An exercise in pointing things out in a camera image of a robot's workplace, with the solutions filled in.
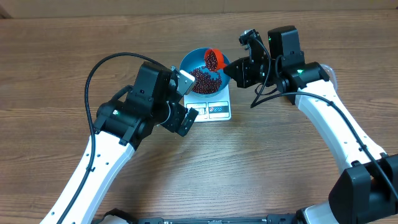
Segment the red scoop with blue handle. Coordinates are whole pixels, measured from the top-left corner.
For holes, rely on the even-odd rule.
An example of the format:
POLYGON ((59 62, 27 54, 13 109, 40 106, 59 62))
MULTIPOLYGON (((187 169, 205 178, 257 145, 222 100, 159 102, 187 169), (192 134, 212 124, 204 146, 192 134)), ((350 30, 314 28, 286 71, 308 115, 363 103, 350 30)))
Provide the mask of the red scoop with blue handle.
POLYGON ((211 72, 216 72, 226 67, 224 55, 219 49, 207 49, 205 51, 204 61, 206 68, 211 72))

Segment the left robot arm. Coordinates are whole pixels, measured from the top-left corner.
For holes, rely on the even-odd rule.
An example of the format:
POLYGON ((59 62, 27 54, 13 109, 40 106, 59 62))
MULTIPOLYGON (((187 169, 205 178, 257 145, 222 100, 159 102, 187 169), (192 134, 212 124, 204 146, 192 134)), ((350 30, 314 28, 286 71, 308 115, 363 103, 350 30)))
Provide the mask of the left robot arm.
POLYGON ((135 83, 98 108, 83 157, 43 223, 90 223, 113 180, 154 126, 185 136, 198 111, 180 100, 195 82, 184 70, 144 62, 135 83))

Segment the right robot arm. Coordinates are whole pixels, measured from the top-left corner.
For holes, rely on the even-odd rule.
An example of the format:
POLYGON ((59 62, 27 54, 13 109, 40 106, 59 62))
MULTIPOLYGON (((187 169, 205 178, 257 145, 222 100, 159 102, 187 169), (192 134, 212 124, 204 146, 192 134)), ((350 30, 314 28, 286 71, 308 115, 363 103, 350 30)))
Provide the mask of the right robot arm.
POLYGON ((239 37, 249 54, 224 68, 240 88, 260 84, 252 105, 286 97, 313 123, 329 147, 340 177, 326 202, 294 214, 268 215, 267 223, 369 223, 397 213, 397 156, 390 156, 359 126, 340 100, 330 72, 306 63, 294 26, 239 37))

